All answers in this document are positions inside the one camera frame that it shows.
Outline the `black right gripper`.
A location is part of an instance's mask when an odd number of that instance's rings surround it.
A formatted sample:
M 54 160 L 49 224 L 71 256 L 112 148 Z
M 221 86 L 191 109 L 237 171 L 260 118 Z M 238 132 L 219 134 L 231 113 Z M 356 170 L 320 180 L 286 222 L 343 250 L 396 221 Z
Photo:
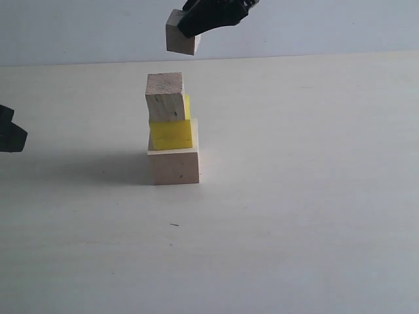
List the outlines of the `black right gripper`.
M 236 26 L 258 3 L 259 0 L 186 1 L 183 5 L 186 15 L 177 28 L 186 38 L 191 38 L 212 29 Z

